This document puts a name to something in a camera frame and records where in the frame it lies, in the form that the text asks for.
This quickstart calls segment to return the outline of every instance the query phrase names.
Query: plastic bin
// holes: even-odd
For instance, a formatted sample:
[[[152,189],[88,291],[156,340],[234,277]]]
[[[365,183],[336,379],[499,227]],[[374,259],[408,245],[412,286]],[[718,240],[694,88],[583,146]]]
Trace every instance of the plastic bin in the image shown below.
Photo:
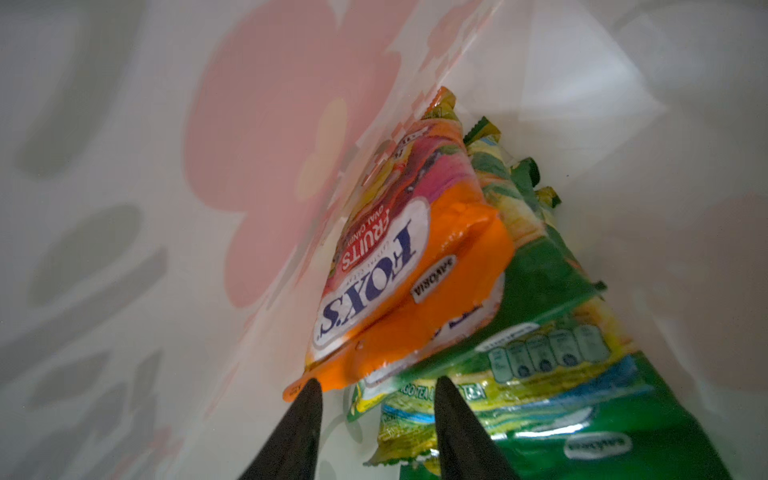
[[[537,160],[640,347],[762,478],[767,27],[750,0],[0,5],[0,476],[236,478],[346,199],[446,84]],[[348,403],[325,394],[317,478],[397,478]]]

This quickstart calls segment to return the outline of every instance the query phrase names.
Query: nutrition label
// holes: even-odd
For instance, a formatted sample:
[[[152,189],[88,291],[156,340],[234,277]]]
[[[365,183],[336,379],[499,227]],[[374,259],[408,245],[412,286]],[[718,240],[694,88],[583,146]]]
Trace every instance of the nutrition label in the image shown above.
[[[506,348],[488,352],[491,371],[498,383],[551,372],[558,365],[571,368],[583,362],[604,362],[609,356],[611,351],[600,329],[594,325],[557,329],[546,336],[533,335],[525,342],[512,342]]]

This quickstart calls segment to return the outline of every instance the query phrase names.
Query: white plastic surface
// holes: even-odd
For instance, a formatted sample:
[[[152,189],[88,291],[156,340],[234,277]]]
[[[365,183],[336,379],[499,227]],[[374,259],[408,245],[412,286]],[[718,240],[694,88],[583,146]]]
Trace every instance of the white plastic surface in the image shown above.
[[[287,408],[343,199],[497,3],[281,2],[0,5],[0,476],[235,478]],[[505,0],[444,82],[536,159],[736,479],[768,471],[767,37],[757,0]],[[378,412],[348,402],[324,395],[317,478],[397,478],[361,466]]]

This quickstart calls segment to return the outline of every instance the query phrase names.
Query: orange candy bag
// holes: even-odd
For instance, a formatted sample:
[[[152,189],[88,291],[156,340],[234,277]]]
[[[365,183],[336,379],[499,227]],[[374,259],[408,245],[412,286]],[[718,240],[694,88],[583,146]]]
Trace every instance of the orange candy bag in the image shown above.
[[[514,244],[487,205],[441,88],[353,208],[336,245],[306,368],[341,389],[421,349],[488,298]]]

